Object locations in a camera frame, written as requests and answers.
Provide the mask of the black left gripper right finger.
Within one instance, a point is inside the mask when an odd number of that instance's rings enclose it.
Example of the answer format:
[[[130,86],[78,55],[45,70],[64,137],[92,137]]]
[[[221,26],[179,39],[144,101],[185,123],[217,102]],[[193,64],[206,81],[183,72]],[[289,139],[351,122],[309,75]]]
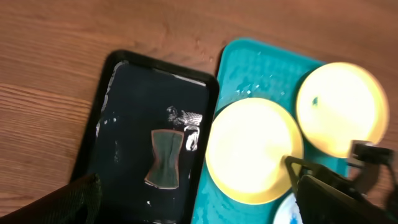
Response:
[[[304,223],[388,224],[397,218],[368,201],[353,181],[321,164],[284,159]]]

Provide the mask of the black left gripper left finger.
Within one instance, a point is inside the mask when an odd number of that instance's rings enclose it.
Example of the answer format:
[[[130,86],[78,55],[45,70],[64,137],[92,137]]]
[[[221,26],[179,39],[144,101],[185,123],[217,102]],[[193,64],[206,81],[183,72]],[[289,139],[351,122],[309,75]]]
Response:
[[[87,175],[1,217],[1,224],[94,223],[101,198],[99,176]]]

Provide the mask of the white plate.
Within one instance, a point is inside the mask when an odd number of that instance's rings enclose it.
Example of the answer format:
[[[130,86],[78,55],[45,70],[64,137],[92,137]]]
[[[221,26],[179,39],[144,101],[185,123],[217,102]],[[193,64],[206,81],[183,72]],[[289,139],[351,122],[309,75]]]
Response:
[[[273,224],[303,224],[299,206],[293,193],[286,196],[278,207]]]

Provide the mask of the green scrubbing sponge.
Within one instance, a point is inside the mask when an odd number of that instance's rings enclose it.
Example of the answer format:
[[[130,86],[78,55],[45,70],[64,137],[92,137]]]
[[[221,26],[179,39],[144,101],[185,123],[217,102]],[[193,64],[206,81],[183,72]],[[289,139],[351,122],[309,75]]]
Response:
[[[154,162],[145,177],[145,183],[158,189],[173,190],[179,187],[178,161],[184,132],[173,129],[151,131]]]

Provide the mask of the yellow plate cleaned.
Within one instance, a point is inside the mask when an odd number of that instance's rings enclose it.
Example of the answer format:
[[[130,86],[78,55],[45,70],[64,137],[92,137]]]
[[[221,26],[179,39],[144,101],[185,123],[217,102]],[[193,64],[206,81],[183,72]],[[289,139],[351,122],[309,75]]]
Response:
[[[225,195],[260,205],[291,188],[287,156],[304,156],[303,138],[292,115],[271,100],[246,98],[215,118],[205,158],[213,182]]]

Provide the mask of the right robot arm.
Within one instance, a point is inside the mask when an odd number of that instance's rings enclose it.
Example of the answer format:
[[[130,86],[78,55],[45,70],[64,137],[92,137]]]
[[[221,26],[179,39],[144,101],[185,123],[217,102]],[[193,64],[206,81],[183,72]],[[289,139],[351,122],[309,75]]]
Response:
[[[324,165],[286,156],[284,163],[304,223],[397,223],[397,178],[394,151],[365,141],[354,141],[348,165],[359,169],[349,180]],[[391,174],[393,191],[381,209],[365,195],[376,184],[380,166]]]

